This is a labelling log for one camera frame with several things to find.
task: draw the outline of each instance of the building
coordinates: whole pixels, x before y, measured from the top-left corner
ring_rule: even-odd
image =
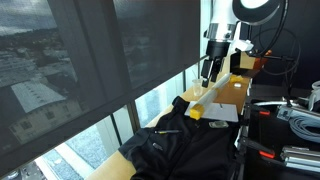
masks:
[[[15,101],[12,101],[12,97],[2,97],[14,102],[10,107],[2,107],[2,113],[8,113],[2,118],[5,118],[7,127],[20,144],[27,143],[82,113],[77,100],[68,99],[39,81],[15,84],[7,91],[11,91],[8,94],[14,96]]]

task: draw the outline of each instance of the black cable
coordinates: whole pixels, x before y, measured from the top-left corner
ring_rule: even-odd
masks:
[[[269,32],[269,31],[272,31],[272,30],[275,30],[275,28],[270,28],[270,29],[266,29],[266,30],[262,31],[260,34],[255,35],[255,36],[252,38],[252,40],[256,39],[256,38],[257,38],[258,36],[260,36],[261,34],[266,33],[266,32]],[[298,66],[298,64],[299,64],[300,55],[301,55],[301,44],[300,44],[300,41],[299,41],[299,39],[297,38],[297,36],[296,36],[292,31],[290,31],[290,30],[288,30],[288,29],[286,29],[286,28],[283,28],[282,31],[285,31],[285,32],[289,33],[289,34],[295,39],[294,45],[295,45],[295,44],[298,44],[298,56],[297,56],[297,58],[296,58],[296,60],[295,60],[296,63],[294,64],[294,66],[292,66],[289,70],[286,70],[286,71],[284,71],[284,72],[280,72],[280,73],[270,72],[270,71],[266,70],[266,69],[264,68],[264,66],[263,66],[262,70],[263,70],[265,73],[270,74],[270,75],[274,75],[274,76],[284,75],[284,74],[286,74],[287,72],[290,72],[290,71],[292,71],[292,70],[296,70],[295,68],[296,68],[296,67]]]
[[[268,50],[271,49],[272,46],[278,40],[278,38],[280,36],[280,33],[281,33],[282,29],[283,29],[284,23],[286,21],[286,18],[287,18],[288,5],[289,5],[288,0],[283,0],[282,15],[281,15],[281,20],[279,22],[279,26],[277,28],[277,31],[274,34],[274,36],[273,36],[271,42],[269,43],[269,45],[261,53],[259,53],[259,56],[263,57],[266,54],[266,52],[268,52]]]

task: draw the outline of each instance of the yellow object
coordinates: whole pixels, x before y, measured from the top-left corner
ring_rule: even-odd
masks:
[[[196,104],[190,109],[190,117],[199,120],[204,113],[204,107],[201,104]]]
[[[242,76],[231,75],[231,77],[230,77],[230,82],[231,83],[241,82],[242,80],[243,80]]]

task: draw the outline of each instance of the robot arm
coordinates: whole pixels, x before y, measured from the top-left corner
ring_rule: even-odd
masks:
[[[214,81],[220,72],[237,22],[260,25],[271,19],[280,6],[279,0],[213,0],[213,3],[211,23],[205,33],[209,39],[206,50],[209,59],[204,61],[201,71],[203,87],[208,87],[209,79]]]

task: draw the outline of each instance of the yellow block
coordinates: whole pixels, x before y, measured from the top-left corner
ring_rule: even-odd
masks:
[[[199,120],[204,113],[204,107],[201,104],[196,104],[190,109],[190,117]]]

